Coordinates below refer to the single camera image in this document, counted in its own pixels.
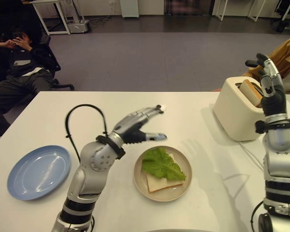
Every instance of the white toaster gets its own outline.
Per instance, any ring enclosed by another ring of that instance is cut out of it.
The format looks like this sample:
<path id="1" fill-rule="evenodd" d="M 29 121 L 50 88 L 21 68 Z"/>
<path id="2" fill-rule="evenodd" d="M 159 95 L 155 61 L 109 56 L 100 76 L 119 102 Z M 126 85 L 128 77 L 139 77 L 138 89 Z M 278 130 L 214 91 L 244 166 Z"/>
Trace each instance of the white toaster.
<path id="1" fill-rule="evenodd" d="M 251 77 L 238 76 L 226 79 L 214 105 L 214 112 L 227 134 L 236 141 L 255 140 L 255 123 L 264 120 L 262 108 L 254 106 L 239 90 L 240 84 L 248 79 L 261 90 L 258 81 Z"/>

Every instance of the white table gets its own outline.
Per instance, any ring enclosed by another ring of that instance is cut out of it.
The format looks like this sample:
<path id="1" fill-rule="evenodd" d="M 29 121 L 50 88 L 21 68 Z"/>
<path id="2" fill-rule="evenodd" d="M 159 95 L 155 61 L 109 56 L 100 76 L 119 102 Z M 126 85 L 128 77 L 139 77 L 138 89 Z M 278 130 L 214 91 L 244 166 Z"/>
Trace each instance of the white table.
<path id="1" fill-rule="evenodd" d="M 0 138 L 0 232 L 48 232 L 61 210 L 74 171 L 76 154 L 65 138 L 66 113 L 81 103 L 100 107 L 108 130 L 126 114 L 146 106 L 167 105 L 164 115 L 144 126 L 163 132 L 165 142 L 126 145 L 126 155 L 111 168 L 107 185 L 97 201 L 95 232 L 145 232 L 153 229 L 199 229 L 211 232 L 248 232 L 250 215 L 264 197 L 262 172 L 216 121 L 212 107 L 216 92 L 41 92 Z M 79 108 L 70 120 L 80 150 L 102 132 L 101 116 Z M 6 188 L 8 174 L 26 153 L 44 145 L 60 145 L 71 155 L 67 180 L 54 192 L 34 201 L 12 198 Z M 132 180 L 139 155 L 156 145 L 180 150 L 193 171 L 189 190 L 181 198 L 158 203 L 138 192 Z M 261 139 L 245 144 L 259 160 Z"/>
<path id="2" fill-rule="evenodd" d="M 250 18 L 250 19 L 252 19 L 254 22 L 256 22 L 258 20 L 260 14 L 261 14 L 261 11 L 262 11 L 262 9 L 263 9 L 263 7 L 265 5 L 266 0 L 263 0 L 263 2 L 261 4 L 261 7 L 259 8 L 259 11 L 257 13 L 257 16 L 256 17 L 253 17 L 253 16 L 251 16 L 251 13 L 252 13 L 252 10 L 253 10 L 253 8 L 255 6 L 255 2 L 256 2 L 256 0 L 253 0 L 252 5 L 251 5 L 250 10 L 249 10 L 249 13 L 247 15 L 247 17 Z M 221 3 L 221 0 L 219 0 L 219 2 L 218 2 L 218 7 L 216 9 L 216 15 L 215 16 L 222 21 L 223 20 L 223 17 L 224 17 L 224 14 L 226 12 L 226 9 L 227 9 L 228 0 L 225 0 L 224 1 L 222 15 L 219 15 L 220 3 Z"/>
<path id="3" fill-rule="evenodd" d="M 62 1 L 62 0 L 35 0 L 35 1 L 31 1 L 31 2 L 30 2 L 30 4 L 33 5 L 33 7 L 34 7 L 34 9 L 35 9 L 35 11 L 36 11 L 36 13 L 37 13 L 37 15 L 38 15 L 38 17 L 39 17 L 41 23 L 42 23 L 42 25 L 43 25 L 43 27 L 44 27 L 46 33 L 47 33 L 47 35 L 54 35 L 54 34 L 70 34 L 70 30 L 69 30 L 68 25 L 67 25 L 67 20 L 66 20 L 66 17 L 65 17 L 65 15 L 64 15 L 63 11 L 62 11 L 62 7 L 61 7 L 61 4 L 60 4 L 61 1 Z M 63 23 L 63 25 L 64 25 L 64 27 L 65 27 L 66 30 L 63 30 L 63 31 L 48 31 L 47 26 L 46 26 L 46 24 L 44 23 L 44 20 L 43 20 L 41 14 L 40 14 L 38 8 L 36 7 L 36 4 L 43 4 L 43 3 L 53 3 L 53 4 L 56 5 L 56 7 L 57 7 L 57 9 L 58 9 L 58 12 L 59 12 L 59 14 L 60 14 L 60 17 L 61 17 L 62 23 Z"/>

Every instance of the lettuce leaf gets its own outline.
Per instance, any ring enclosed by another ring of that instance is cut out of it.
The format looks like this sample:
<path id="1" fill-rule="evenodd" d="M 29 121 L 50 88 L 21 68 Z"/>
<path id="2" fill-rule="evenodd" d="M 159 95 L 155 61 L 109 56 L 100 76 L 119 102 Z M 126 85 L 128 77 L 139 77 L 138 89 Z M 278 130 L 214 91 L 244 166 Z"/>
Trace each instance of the lettuce leaf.
<path id="1" fill-rule="evenodd" d="M 186 175 L 163 148 L 147 151 L 142 161 L 142 169 L 157 178 L 186 180 Z"/>

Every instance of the door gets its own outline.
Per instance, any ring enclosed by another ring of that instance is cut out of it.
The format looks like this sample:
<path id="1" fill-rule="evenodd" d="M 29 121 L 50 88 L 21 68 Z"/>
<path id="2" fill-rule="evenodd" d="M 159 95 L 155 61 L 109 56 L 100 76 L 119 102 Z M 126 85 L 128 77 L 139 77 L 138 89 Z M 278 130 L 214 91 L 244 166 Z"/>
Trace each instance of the door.
<path id="1" fill-rule="evenodd" d="M 164 0 L 165 15 L 211 15 L 215 0 Z"/>

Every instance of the bread slice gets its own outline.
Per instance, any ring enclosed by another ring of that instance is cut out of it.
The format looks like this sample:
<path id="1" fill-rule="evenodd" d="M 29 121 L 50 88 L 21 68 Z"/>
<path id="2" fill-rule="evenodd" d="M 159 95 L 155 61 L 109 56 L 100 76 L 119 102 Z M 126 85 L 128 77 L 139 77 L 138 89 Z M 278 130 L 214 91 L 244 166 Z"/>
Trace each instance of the bread slice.
<path id="1" fill-rule="evenodd" d="M 249 80 L 244 80 L 240 86 L 240 91 L 256 107 L 261 107 L 262 95 L 255 89 Z"/>
<path id="2" fill-rule="evenodd" d="M 157 192 L 162 189 L 173 188 L 183 184 L 183 180 L 168 180 L 166 178 L 156 178 L 152 174 L 147 173 L 147 186 L 150 193 Z"/>

